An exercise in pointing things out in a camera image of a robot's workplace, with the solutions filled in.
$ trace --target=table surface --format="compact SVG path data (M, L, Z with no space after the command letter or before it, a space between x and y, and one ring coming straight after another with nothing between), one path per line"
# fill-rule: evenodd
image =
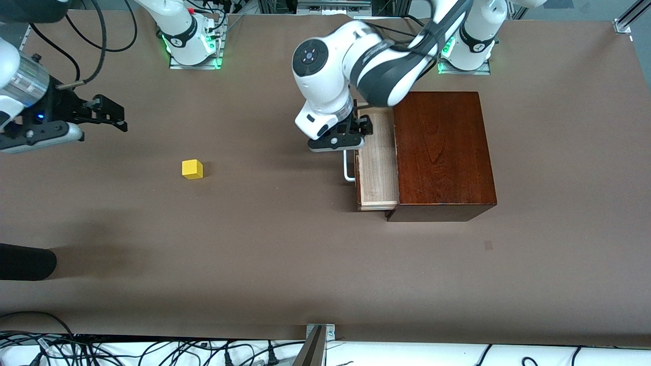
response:
M97 40L96 15L71 13ZM109 45L127 42L128 13L106 13ZM506 22L492 76L418 82L480 93L499 204L387 223L356 212L341 155L309 152L293 122L295 46L348 18L248 16L218 71L168 70L138 20L135 46L78 88L122 104L128 133L83 126L83 143L0 156L1 240L60 259L55 279L0 283L2 311L75 333L289 338L332 322L347 339L649 343L651 96L609 23ZM99 51L66 22L40 28L92 72ZM25 51L72 79L37 37ZM186 180L194 158L207 177Z

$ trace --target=brown table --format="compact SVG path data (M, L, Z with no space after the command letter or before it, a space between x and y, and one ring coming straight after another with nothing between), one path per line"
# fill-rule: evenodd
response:
M75 12L95 35L96 15ZM130 39L107 12L109 44ZM0 156L0 239L56 247L58 279L0 283L2 311L41 309L76 333L645 344L651 333L651 97L633 44L607 22L507 22L478 91L499 204L468 223L357 212L340 154L309 152L290 58L344 16L250 16L223 69L168 70L142 12L131 50L78 89L122 104L130 130ZM99 52L41 26L87 76ZM68 61L35 36L53 75ZM189 181L181 161L208 176ZM58 330L46 320L0 328Z

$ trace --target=black cylinder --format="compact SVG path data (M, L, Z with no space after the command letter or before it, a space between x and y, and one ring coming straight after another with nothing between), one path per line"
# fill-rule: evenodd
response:
M0 279L40 281L56 266L57 256L51 250L0 243Z

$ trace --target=wooden cabinet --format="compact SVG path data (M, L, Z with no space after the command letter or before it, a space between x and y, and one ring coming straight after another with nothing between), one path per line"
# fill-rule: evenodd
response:
M360 109L374 134L355 152L360 210L388 221L468 221L497 204L479 95L411 92Z

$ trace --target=yellow cube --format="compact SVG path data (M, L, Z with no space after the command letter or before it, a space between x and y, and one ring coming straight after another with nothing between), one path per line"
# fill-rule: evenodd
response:
M181 174L188 179L203 178L203 164L197 159L184 160Z

